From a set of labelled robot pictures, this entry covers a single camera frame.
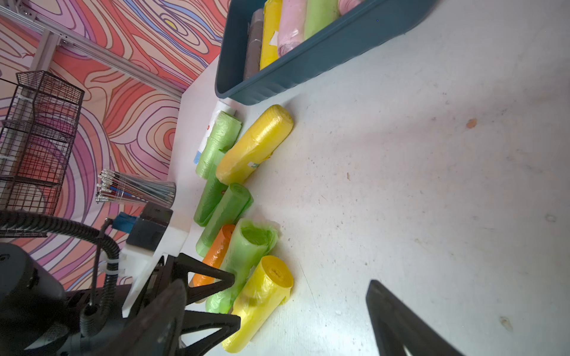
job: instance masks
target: floor stain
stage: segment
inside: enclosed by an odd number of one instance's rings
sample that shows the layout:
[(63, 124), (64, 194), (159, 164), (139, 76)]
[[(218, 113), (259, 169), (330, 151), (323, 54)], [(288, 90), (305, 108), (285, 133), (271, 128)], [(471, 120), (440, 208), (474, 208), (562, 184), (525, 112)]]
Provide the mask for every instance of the floor stain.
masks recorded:
[(415, 239), (414, 242), (420, 245), (420, 247), (423, 248), (424, 250), (428, 251), (428, 249), (424, 246), (424, 244), (422, 243), (422, 241), (420, 241), (420, 239)]
[(543, 172), (542, 169), (533, 167), (533, 166), (531, 166), (531, 165), (524, 165), (523, 167), (524, 167), (525, 170), (527, 170), (527, 171), (529, 171), (529, 172), (531, 172), (531, 173), (538, 173), (538, 174), (540, 174), (540, 173)]
[(472, 118), (471, 120), (469, 120), (467, 122), (467, 125), (465, 125), (468, 129), (472, 129), (475, 126), (477, 126), (477, 119), (476, 118)]
[(544, 220), (548, 221), (549, 223), (555, 223), (557, 218), (554, 215), (546, 214), (544, 216)]
[(508, 332), (512, 333), (511, 321), (507, 317), (500, 317), (499, 322)]

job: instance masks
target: storage bin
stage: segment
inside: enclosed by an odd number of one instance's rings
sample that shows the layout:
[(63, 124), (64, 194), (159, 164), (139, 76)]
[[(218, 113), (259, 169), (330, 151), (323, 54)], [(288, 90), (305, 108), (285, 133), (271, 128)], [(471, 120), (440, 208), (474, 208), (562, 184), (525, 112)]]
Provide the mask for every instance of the storage bin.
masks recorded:
[(366, 0), (253, 77), (243, 81), (247, 29), (265, 0), (232, 0), (219, 55), (215, 92), (254, 105), (403, 34), (437, 0)]

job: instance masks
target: colorful patterned wall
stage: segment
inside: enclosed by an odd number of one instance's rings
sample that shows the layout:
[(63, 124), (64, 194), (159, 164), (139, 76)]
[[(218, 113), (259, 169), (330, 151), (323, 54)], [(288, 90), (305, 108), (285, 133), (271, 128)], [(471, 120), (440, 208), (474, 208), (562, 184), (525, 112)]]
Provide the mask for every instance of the colorful patterned wall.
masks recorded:
[(229, 0), (24, 3), (182, 89), (218, 56), (229, 6)]
[[(38, 34), (0, 17), (3, 78), (14, 81), (16, 72), (28, 69), (38, 39)], [(96, 61), (65, 50), (58, 50), (54, 55), (50, 71), (86, 93), (56, 215), (95, 227), (119, 211), (137, 215), (140, 207), (95, 203), (97, 174), (108, 167), (166, 179), (179, 102)], [(14, 87), (2, 83), (0, 88), (0, 118), (3, 118)], [(126, 238), (122, 233), (112, 236), (118, 242)], [(11, 242), (31, 253), (66, 289), (89, 287), (95, 254), (93, 245), (58, 235)]]

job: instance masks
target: plastic bag roll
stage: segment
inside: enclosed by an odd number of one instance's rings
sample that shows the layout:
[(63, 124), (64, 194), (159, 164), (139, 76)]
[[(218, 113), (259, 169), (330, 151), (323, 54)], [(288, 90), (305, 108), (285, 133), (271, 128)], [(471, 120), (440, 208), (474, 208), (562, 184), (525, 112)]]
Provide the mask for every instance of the plastic bag roll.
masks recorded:
[(235, 224), (252, 204), (253, 198), (247, 188), (237, 183), (230, 184), (196, 242), (196, 252), (206, 257), (222, 226)]
[(292, 287), (293, 275), (285, 262), (275, 256), (262, 258), (235, 299), (232, 314), (242, 319), (241, 328), (222, 342), (224, 350), (243, 350), (273, 310), (289, 299)]
[(212, 112), (212, 117), (210, 118), (210, 122), (208, 123), (208, 127), (206, 129), (206, 133), (204, 134), (204, 138), (202, 139), (202, 142), (200, 142), (200, 146), (198, 146), (198, 151), (196, 151), (196, 156), (194, 157), (195, 165), (197, 165), (198, 162), (200, 161), (200, 156), (202, 155), (202, 152), (204, 152), (204, 148), (206, 148), (208, 137), (210, 137), (210, 133), (212, 132), (212, 127), (214, 127), (215, 119), (218, 118), (218, 115), (221, 111), (224, 111), (229, 115), (235, 114), (234, 108), (218, 100), (218, 102), (215, 104), (214, 111)]
[(307, 0), (283, 0), (281, 23), (277, 36), (279, 57), (297, 47), (305, 40), (305, 17)]
[[(227, 248), (230, 246), (231, 234), (234, 232), (234, 229), (235, 225), (222, 226), (212, 247), (208, 250), (206, 257), (204, 257), (203, 263), (210, 267), (220, 268), (223, 258), (226, 256)], [(194, 275), (190, 284), (194, 285), (194, 287), (199, 287), (201, 285), (212, 284), (213, 282), (214, 277)]]
[(216, 152), (229, 150), (238, 138), (241, 128), (242, 123), (235, 117), (223, 111), (218, 114), (210, 137), (208, 137), (206, 148), (204, 148), (196, 166), (198, 176), (204, 179), (208, 178)]
[(310, 38), (339, 17), (337, 0), (307, 0), (305, 39)]
[(222, 160), (225, 151), (218, 150), (214, 156), (214, 162), (210, 169), (210, 174), (208, 174), (208, 180), (206, 181), (206, 186), (198, 202), (198, 207), (194, 213), (194, 221), (200, 226), (206, 226), (214, 209), (218, 206), (218, 203), (222, 200), (223, 194), (227, 190), (227, 185), (221, 183), (215, 176), (216, 168), (219, 162)]
[(339, 0), (339, 12), (340, 15), (344, 15), (347, 12), (354, 9), (356, 6), (360, 5), (363, 0)]
[(220, 269), (235, 276), (234, 285), (208, 298), (208, 313), (227, 314), (234, 300), (246, 283), (251, 269), (258, 265), (263, 256), (271, 252), (279, 232), (271, 225), (256, 224), (248, 219), (241, 219), (235, 226), (230, 247), (223, 258)]
[(263, 40), (263, 9), (253, 13), (251, 25), (247, 36), (246, 66), (243, 70), (243, 79), (247, 80), (259, 72), (261, 60), (261, 44)]
[(281, 21), (281, 6), (283, 0), (267, 0), (263, 8), (263, 42), (261, 45), (261, 59), (259, 70), (264, 69), (279, 59), (277, 43), (273, 43), (273, 36), (279, 31)]
[(287, 110), (270, 106), (222, 158), (216, 177), (224, 184), (243, 183), (292, 129), (293, 119)]

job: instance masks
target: green garbage bag roll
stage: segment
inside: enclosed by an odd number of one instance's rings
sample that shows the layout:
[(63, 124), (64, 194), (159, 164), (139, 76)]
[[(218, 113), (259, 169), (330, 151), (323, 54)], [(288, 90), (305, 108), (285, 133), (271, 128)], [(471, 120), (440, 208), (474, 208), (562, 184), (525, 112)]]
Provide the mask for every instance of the green garbage bag roll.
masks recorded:
[(339, 17), (338, 0), (307, 0), (305, 40)]
[(214, 243), (219, 230), (224, 225), (235, 224), (240, 216), (253, 204), (253, 198), (247, 188), (239, 183), (232, 183), (224, 193), (222, 200), (206, 225), (202, 235), (196, 242), (196, 252), (206, 257), (208, 250)]
[(223, 111), (218, 114), (210, 137), (208, 137), (206, 142), (206, 148), (204, 148), (200, 161), (198, 161), (196, 166), (196, 174), (199, 177), (208, 179), (216, 152), (219, 150), (228, 151), (234, 145), (235, 140), (237, 140), (241, 129), (242, 123), (235, 117)]
[(245, 286), (252, 268), (259, 264), (275, 247), (279, 232), (271, 225), (255, 224), (249, 219), (241, 219), (231, 236), (230, 246), (223, 258), (220, 269), (235, 276), (234, 285), (208, 298), (208, 313), (227, 314), (238, 294)]
[(206, 226), (212, 214), (214, 213), (215, 207), (222, 200), (223, 194), (227, 190), (227, 186), (220, 182), (215, 176), (215, 171), (218, 167), (218, 163), (222, 160), (223, 155), (226, 152), (223, 150), (218, 150), (216, 152), (214, 163), (210, 169), (210, 174), (208, 175), (208, 180), (200, 201), (198, 202), (198, 207), (194, 213), (194, 221), (200, 226)]

